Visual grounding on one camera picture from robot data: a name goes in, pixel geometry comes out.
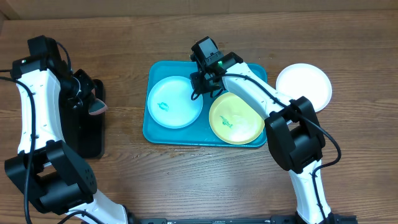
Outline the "light blue plate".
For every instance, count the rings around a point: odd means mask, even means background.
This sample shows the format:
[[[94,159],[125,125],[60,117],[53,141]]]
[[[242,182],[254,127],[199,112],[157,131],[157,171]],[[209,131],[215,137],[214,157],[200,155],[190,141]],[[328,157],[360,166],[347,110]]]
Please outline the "light blue plate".
[[[157,82],[147,100],[149,114],[159,125],[179,129],[192,124],[203,108],[203,98],[192,100],[190,79],[171,76]]]

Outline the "yellow plate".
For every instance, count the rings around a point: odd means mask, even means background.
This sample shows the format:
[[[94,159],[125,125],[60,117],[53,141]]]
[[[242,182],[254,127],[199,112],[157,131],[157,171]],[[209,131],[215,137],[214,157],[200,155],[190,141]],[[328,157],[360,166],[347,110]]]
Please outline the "yellow plate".
[[[234,145],[253,142],[264,130],[264,120],[240,97],[227,92],[212,103],[209,111],[212,131]]]

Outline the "pink plate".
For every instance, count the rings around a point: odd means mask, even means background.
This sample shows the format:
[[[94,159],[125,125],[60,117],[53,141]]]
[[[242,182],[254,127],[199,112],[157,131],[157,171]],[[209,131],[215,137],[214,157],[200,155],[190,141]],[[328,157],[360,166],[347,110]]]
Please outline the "pink plate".
[[[296,63],[284,68],[277,77],[275,87],[295,100],[306,97],[316,112],[328,105],[333,93],[325,72],[307,63]]]

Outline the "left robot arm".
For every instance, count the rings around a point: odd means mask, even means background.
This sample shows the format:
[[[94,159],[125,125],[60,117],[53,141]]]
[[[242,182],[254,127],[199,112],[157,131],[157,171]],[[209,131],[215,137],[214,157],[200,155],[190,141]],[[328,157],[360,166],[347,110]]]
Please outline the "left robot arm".
[[[98,189],[87,163],[104,154],[103,82],[73,70],[60,42],[40,35],[27,43],[29,56],[15,60],[9,76],[21,97],[21,140],[17,156],[4,163],[24,208],[83,223],[135,223]]]

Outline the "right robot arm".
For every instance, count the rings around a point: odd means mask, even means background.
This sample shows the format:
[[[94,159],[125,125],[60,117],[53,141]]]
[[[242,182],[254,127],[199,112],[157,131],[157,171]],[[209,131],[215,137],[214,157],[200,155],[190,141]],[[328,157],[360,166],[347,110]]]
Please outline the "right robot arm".
[[[234,52],[223,54],[205,37],[192,47],[192,98],[226,90],[240,97],[264,121],[268,148],[276,163],[289,172],[297,198],[299,223],[332,223],[320,171],[327,133],[306,97],[285,96],[261,80]]]

